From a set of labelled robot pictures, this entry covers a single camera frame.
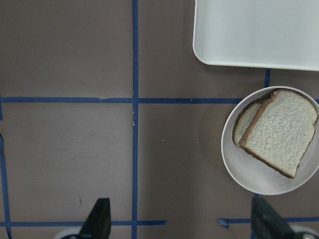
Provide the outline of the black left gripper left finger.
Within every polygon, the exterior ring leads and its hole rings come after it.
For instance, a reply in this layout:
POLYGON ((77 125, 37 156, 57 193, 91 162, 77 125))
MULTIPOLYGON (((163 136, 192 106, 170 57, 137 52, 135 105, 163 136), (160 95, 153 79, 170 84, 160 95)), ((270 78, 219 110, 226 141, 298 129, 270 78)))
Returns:
POLYGON ((80 239, 108 239, 110 232, 110 199, 99 198, 78 235, 80 239))

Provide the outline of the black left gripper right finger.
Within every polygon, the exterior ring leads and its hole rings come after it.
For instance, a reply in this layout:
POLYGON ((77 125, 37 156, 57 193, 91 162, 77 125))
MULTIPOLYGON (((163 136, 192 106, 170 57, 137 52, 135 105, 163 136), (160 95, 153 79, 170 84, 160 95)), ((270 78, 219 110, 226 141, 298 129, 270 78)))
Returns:
POLYGON ((257 239, 293 239, 294 231, 262 197, 251 202, 251 230, 257 239))

